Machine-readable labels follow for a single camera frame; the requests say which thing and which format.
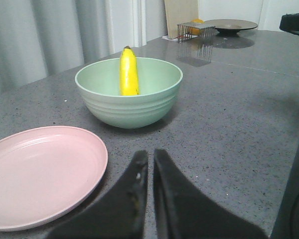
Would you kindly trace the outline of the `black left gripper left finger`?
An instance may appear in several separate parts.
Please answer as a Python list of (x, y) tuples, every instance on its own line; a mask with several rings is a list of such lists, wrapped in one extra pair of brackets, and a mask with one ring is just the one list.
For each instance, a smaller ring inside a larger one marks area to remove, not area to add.
[(148, 153), (137, 151), (115, 185), (93, 206), (59, 225), (49, 239), (141, 239), (148, 190)]

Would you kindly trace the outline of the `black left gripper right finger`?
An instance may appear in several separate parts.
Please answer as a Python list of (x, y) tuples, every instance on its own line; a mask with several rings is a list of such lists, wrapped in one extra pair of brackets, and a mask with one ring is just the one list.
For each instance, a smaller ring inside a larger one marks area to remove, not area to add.
[(265, 239), (256, 225), (198, 190), (163, 149), (154, 151), (153, 192), (160, 239)]

